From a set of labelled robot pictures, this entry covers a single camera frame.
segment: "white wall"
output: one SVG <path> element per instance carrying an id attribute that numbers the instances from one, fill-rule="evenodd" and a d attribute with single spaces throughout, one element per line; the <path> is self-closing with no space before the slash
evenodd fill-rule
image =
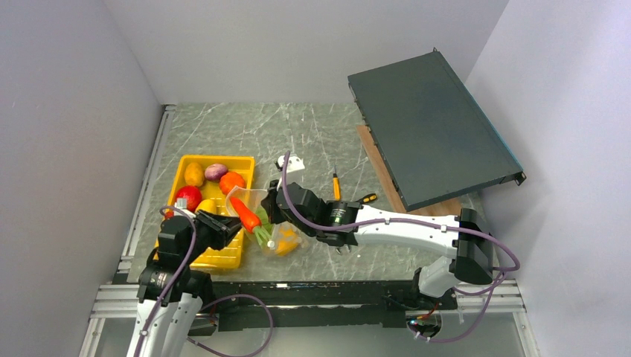
<path id="1" fill-rule="evenodd" d="M 467 88 L 528 179 L 484 192 L 543 356 L 631 355 L 631 4 L 511 0 Z"/>
<path id="2" fill-rule="evenodd" d="M 351 102 L 347 76 L 443 52 L 462 80 L 507 0 L 106 0 L 162 103 Z"/>
<path id="3" fill-rule="evenodd" d="M 0 6 L 0 356 L 76 356 L 161 107 L 99 0 Z"/>

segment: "plastic tray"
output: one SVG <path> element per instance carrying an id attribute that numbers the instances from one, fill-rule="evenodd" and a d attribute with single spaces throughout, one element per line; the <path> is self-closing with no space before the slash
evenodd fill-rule
<path id="1" fill-rule="evenodd" d="M 169 205 L 175 203 L 177 190 L 186 186 L 184 181 L 184 170 L 192 162 L 198 162 L 205 169 L 212 164 L 224 164 L 228 170 L 239 173 L 246 180 L 246 188 L 252 188 L 254 181 L 254 158 L 247 156 L 208 156 L 208 155 L 184 155 L 179 161 L 176 177 L 173 180 L 171 194 L 169 195 Z M 217 203 L 217 213 L 228 215 L 225 210 L 225 196 L 219 189 L 216 182 L 206 181 L 199 188 L 202 191 L 203 199 L 214 199 Z M 207 249 L 190 265 L 192 269 L 209 270 L 213 268 L 236 269 L 241 264 L 241 253 L 243 252 L 243 229 L 234 237 L 232 242 L 222 249 L 215 251 Z"/>

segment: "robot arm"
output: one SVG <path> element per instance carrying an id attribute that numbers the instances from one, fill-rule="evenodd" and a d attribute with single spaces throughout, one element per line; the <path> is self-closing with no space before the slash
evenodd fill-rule
<path id="1" fill-rule="evenodd" d="M 287 171 L 291 169 L 295 175 L 296 157 L 289 158 L 288 162 Z M 289 176 L 287 178 L 286 193 L 278 180 L 274 180 L 269 185 L 268 196 L 261 202 L 271 223 L 289 222 L 307 236 L 333 247 L 389 244 L 421 248 L 439 254 L 441 258 L 422 268 L 414 277 L 418 281 L 419 293 L 430 300 L 443 296 L 445 291 L 460 282 L 476 285 L 492 283 L 493 244 L 472 234 L 446 229 L 447 226 L 460 226 L 488 234 L 486 223 L 474 210 L 463 209 L 460 216 L 428 217 L 377 210 L 358 202 L 325 202 L 314 192 L 300 187 L 295 182 L 297 180 L 291 180 Z M 314 225 L 306 224 L 294 214 L 286 196 L 297 212 Z M 355 222 L 366 221 L 381 222 L 348 227 Z M 415 223 L 418 221 L 428 222 L 441 229 Z"/>
<path id="2" fill-rule="evenodd" d="M 186 260 L 186 252 L 193 243 L 191 223 L 195 225 L 196 239 L 192 254 Z M 211 276 L 191 271 L 188 265 L 208 247 L 216 250 L 226 247 L 240 229 L 237 217 L 204 211 L 194 219 L 180 215 L 162 222 L 158 248 L 147 259 L 147 267 L 138 279 L 136 322 L 127 357 L 179 356 L 196 313 L 204 303 L 214 300 Z M 176 276 L 180 266 L 184 269 Z M 167 283 L 174 278 L 172 288 L 158 301 Z"/>

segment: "gray marble surface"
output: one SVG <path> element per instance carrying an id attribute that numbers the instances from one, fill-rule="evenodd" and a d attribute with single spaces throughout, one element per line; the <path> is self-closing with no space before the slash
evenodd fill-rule
<path id="1" fill-rule="evenodd" d="M 136 248 L 129 282 L 138 280 L 155 244 L 179 159 L 186 154 L 254 156 L 253 188 L 278 177 L 274 161 L 288 149 L 303 158 L 301 186 L 323 199 L 333 197 L 331 175 L 337 166 L 343 199 L 377 193 L 372 205 L 390 210 L 377 175 L 362 148 L 356 125 L 362 120 L 354 103 L 185 103 L 177 107 Z M 477 195 L 461 200 L 478 208 Z M 411 279 L 414 270 L 438 258 L 425 251 L 391 245 L 353 247 L 339 255 L 311 241 L 285 257 L 267 257 L 246 239 L 241 267 L 213 271 L 214 280 L 388 280 Z"/>

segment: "white object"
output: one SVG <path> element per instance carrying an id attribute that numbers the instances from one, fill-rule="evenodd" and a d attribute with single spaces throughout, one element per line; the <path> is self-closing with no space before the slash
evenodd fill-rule
<path id="1" fill-rule="evenodd" d="M 127 350 L 127 357 L 133 357 L 135 348 L 138 345 L 138 339 L 140 335 L 144 335 L 142 342 L 142 348 L 140 356 L 143 357 L 160 357 L 162 356 L 162 347 L 164 346 L 164 338 L 167 336 L 171 319 L 177 311 L 177 303 L 169 303 L 166 307 L 160 306 L 153 317 L 149 329 L 144 332 L 145 321 L 149 317 L 149 313 L 156 304 L 155 300 L 145 300 L 142 303 L 138 303 L 136 310 L 136 322 L 134 326 L 134 333 L 132 334 L 132 341 L 129 343 L 129 349 Z"/>
<path id="2" fill-rule="evenodd" d="M 414 216 L 405 213 L 394 213 L 386 210 L 377 210 L 370 206 L 362 206 L 357 212 L 356 222 L 369 219 L 386 219 L 388 223 L 378 225 L 364 225 L 355 233 L 358 245 L 364 244 L 391 244 L 410 248 L 421 248 L 442 255 L 430 266 L 421 270 L 418 289 L 421 294 L 439 298 L 447 289 L 451 289 L 460 280 L 449 272 L 449 264 L 455 258 L 457 249 L 453 241 L 458 240 L 458 232 L 448 231 L 447 224 L 453 224 L 455 216 Z M 441 229 L 434 229 L 412 223 L 392 222 L 393 218 L 407 218 L 426 221 L 441 225 Z"/>
<path id="3" fill-rule="evenodd" d="M 285 164 L 285 156 L 281 156 L 276 161 L 278 167 L 282 168 Z M 289 163 L 287 164 L 287 184 L 291 184 L 292 182 L 301 182 L 302 175 L 304 172 L 304 162 L 298 157 L 291 155 L 289 157 Z M 278 186 L 276 188 L 280 189 L 281 184 L 283 182 L 282 176 L 278 178 Z"/>
<path id="4" fill-rule="evenodd" d="M 394 213 L 364 205 L 357 212 L 356 222 L 369 219 L 408 218 L 438 225 L 454 224 L 455 216 L 427 217 L 405 213 Z M 458 240 L 458 232 L 440 230 L 412 223 L 391 223 L 389 225 L 363 225 L 355 233 L 358 245 L 389 244 L 410 248 L 421 248 L 448 258 L 455 258 L 457 249 L 452 242 Z"/>
<path id="5" fill-rule="evenodd" d="M 179 199 L 177 199 L 174 207 L 175 208 L 179 208 L 180 210 L 183 210 L 184 213 L 186 213 L 186 215 L 189 216 L 190 218 L 195 218 L 195 213 L 193 213 L 193 212 L 191 212 L 191 211 L 186 209 L 187 203 L 188 203 L 187 199 L 179 198 Z M 182 214 L 180 212 L 176 211 L 176 210 L 173 212 L 173 215 L 174 216 L 182 216 Z"/>
<path id="6" fill-rule="evenodd" d="M 197 312 L 202 308 L 202 299 L 185 292 L 177 304 L 176 313 L 171 319 L 167 336 L 164 339 L 162 357 L 179 357 L 186 341 L 188 330 L 195 321 Z"/>

